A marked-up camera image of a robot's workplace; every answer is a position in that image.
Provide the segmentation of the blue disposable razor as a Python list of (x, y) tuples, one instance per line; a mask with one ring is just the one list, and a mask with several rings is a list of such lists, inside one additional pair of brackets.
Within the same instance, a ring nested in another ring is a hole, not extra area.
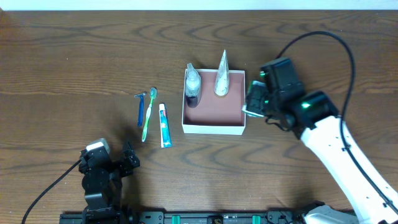
[(146, 96), (147, 92), (142, 92), (140, 94), (134, 95), (135, 98), (139, 98), (139, 114), (138, 114), (138, 119), (137, 119), (137, 125), (139, 127), (142, 126), (143, 120), (144, 120), (144, 97)]

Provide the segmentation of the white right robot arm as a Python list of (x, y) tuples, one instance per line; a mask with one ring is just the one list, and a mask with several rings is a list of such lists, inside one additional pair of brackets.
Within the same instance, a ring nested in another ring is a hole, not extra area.
[(397, 192), (384, 180), (353, 139), (343, 118), (322, 91), (306, 94), (301, 84), (269, 90), (253, 81), (243, 111), (276, 119), (323, 163), (354, 213), (327, 205), (299, 215), (302, 223), (397, 223)]

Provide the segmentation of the clear spray bottle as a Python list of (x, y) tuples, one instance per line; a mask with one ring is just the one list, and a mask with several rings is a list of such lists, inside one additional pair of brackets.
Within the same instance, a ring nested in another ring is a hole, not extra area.
[(185, 79), (185, 99), (187, 106), (195, 108), (201, 98), (201, 76), (194, 69), (191, 63), (187, 64), (187, 74)]

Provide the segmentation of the white cosmetic tube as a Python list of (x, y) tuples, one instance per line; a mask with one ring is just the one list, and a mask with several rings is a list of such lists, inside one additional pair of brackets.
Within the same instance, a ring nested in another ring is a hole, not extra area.
[(228, 94), (228, 90), (229, 90), (229, 65), (228, 65), (227, 53), (224, 50), (215, 79), (214, 93), (219, 97), (224, 97)]

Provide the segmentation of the green white soap box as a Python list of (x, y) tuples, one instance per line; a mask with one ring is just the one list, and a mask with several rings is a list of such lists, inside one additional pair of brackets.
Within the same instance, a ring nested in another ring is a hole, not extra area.
[(263, 82), (253, 80), (245, 97), (242, 112), (252, 117), (264, 117), (264, 105), (266, 103), (266, 85)]

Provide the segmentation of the green white toothbrush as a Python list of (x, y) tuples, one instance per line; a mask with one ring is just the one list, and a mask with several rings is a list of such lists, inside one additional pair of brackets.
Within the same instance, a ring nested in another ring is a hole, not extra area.
[(154, 100), (156, 99), (156, 96), (157, 96), (157, 89), (156, 89), (156, 87), (152, 87), (150, 89), (150, 103), (149, 103), (149, 106), (148, 106), (147, 111), (146, 111), (146, 120), (145, 120), (144, 128), (143, 128), (143, 131), (142, 131), (142, 142), (146, 141), (149, 120), (150, 120), (150, 116), (151, 116), (151, 113), (152, 113), (152, 106), (153, 106)]

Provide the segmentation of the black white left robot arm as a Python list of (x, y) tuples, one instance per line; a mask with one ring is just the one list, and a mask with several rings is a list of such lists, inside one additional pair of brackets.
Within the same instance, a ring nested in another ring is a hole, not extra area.
[(79, 171), (84, 175), (82, 187), (87, 207), (83, 223), (132, 223), (134, 215), (121, 203), (122, 178), (133, 174), (140, 160), (130, 142), (124, 143), (120, 159), (112, 161), (104, 138), (97, 139), (81, 151)]

